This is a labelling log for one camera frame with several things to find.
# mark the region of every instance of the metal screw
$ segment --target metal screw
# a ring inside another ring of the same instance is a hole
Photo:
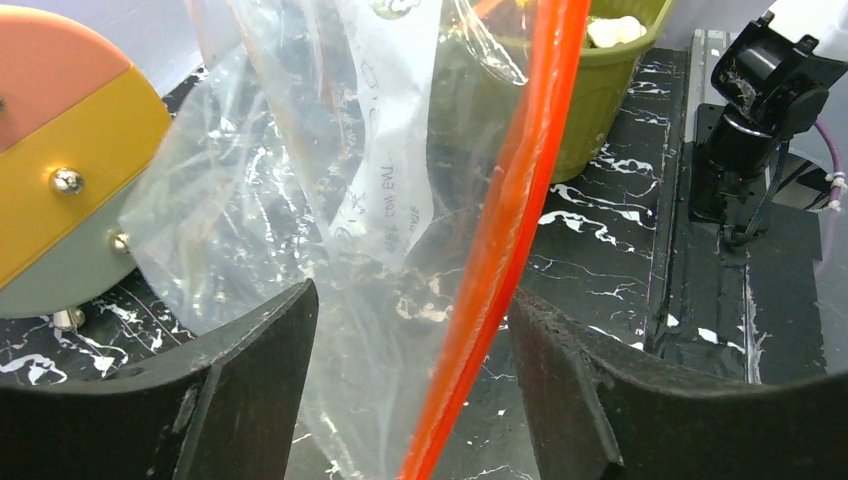
[[[109,237],[109,246],[115,253],[129,253],[130,236],[124,232],[115,232]]]
[[[63,195],[76,195],[85,186],[85,179],[78,171],[62,167],[57,168],[50,175],[50,186]]]
[[[71,332],[85,323],[85,314],[77,307],[62,310],[53,314],[53,326],[63,332]]]

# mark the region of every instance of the white wall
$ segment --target white wall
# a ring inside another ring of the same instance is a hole
[[[677,0],[677,6],[657,46],[686,50],[695,29],[739,32],[774,0]]]
[[[166,94],[201,63],[183,0],[17,0],[8,5],[48,10],[99,32]]]

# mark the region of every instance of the black table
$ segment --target black table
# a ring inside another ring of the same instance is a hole
[[[645,56],[607,145],[583,175],[551,187],[522,279],[574,318],[639,349],[661,296],[656,212],[664,170],[680,146],[686,66],[683,52]],[[172,111],[203,75],[166,97]],[[82,309],[87,323],[79,332],[60,332],[47,317],[0,321],[0,382],[97,380],[192,338],[138,272]],[[434,478],[537,479],[520,394],[504,322]],[[297,480],[341,478],[302,426],[288,468]]]

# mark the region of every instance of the plastic bag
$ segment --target plastic bag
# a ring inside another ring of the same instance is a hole
[[[121,215],[139,268],[199,334],[313,278],[302,420],[347,478],[428,478],[526,260],[588,1],[187,3],[209,75]]]

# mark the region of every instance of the black mount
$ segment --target black mount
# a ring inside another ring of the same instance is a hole
[[[693,221],[733,232],[747,229],[754,214],[746,211],[757,210],[748,205],[771,201],[758,189],[772,154],[814,125],[828,89],[848,71],[844,62],[813,55],[816,39],[806,36],[793,44],[773,32],[771,18],[767,14],[749,23],[713,70],[712,85],[728,103],[709,105],[709,114],[699,114]],[[754,236],[765,231],[757,222]]]

